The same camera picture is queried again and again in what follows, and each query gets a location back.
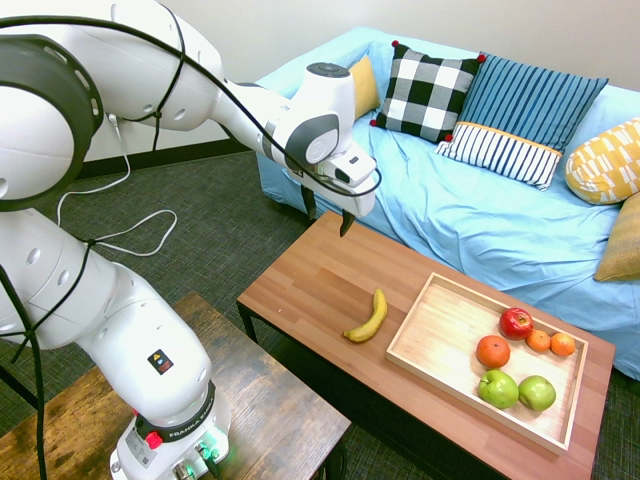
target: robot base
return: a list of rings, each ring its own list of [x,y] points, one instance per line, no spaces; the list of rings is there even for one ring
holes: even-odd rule
[[[216,390],[208,418],[182,440],[163,443],[151,450],[133,430],[134,424],[135,419],[111,454],[109,464],[113,480],[176,480],[173,469],[178,465],[182,465],[184,471],[191,475],[184,478],[195,480],[209,471],[196,450],[198,445],[204,443],[213,453],[216,463],[224,460],[229,453],[231,406],[219,390]]]

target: cushion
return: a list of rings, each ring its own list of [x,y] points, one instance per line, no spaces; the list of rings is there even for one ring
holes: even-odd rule
[[[546,190],[565,147],[608,79],[483,55],[453,140],[436,151]]]
[[[640,117],[578,147],[567,159],[569,188],[589,203],[624,201],[640,191]]]
[[[630,196],[622,205],[593,278],[640,280],[640,194]]]
[[[357,120],[369,110],[380,106],[376,79],[373,76],[371,60],[364,56],[362,60],[349,69],[356,86],[356,117]]]
[[[431,58],[394,42],[378,127],[439,142],[450,135],[478,71],[477,59]]]

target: red button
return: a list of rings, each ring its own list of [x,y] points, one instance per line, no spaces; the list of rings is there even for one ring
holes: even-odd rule
[[[160,435],[158,435],[156,432],[151,432],[149,435],[147,435],[146,440],[147,440],[147,445],[149,445],[149,448],[151,450],[155,450],[160,445],[162,445],[162,439],[160,438]]]

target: blue striped pillow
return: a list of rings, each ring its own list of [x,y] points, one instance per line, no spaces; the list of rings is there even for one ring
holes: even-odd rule
[[[544,190],[608,79],[589,79],[485,55],[458,117],[453,141],[441,142],[436,151]],[[522,171],[538,173],[531,178],[525,175],[528,180],[513,173]]]

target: white wall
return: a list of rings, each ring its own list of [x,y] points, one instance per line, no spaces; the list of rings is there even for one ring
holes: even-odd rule
[[[164,0],[218,49],[226,76],[253,82],[358,25],[640,91],[638,0]],[[125,125],[130,152],[150,150],[152,129]],[[160,148],[226,138],[213,122],[161,132]],[[120,155],[103,126],[88,159]]]

